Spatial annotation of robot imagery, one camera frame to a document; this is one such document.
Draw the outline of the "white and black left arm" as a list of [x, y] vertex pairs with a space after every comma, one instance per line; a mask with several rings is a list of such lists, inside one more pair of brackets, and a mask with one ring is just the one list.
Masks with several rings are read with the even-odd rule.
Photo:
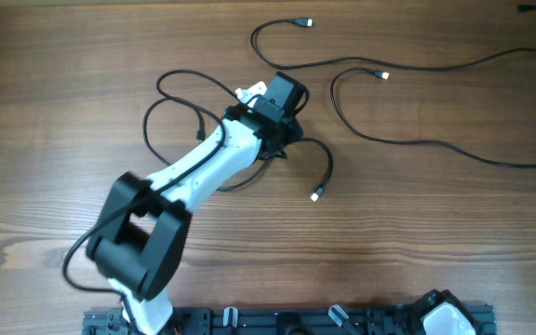
[[269, 86], [238, 95], [214, 133], [179, 161], [145, 179], [126, 173], [114, 182], [86, 253], [136, 331], [157, 334], [171, 318], [167, 285], [194, 212], [240, 170], [284, 156], [302, 136], [296, 115], [308, 96], [306, 86], [277, 73]]

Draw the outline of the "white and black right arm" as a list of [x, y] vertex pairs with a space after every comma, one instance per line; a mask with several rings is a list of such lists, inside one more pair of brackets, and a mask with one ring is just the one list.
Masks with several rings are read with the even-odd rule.
[[418, 335], [476, 335], [476, 321], [449, 290], [431, 290], [412, 304], [408, 328]]

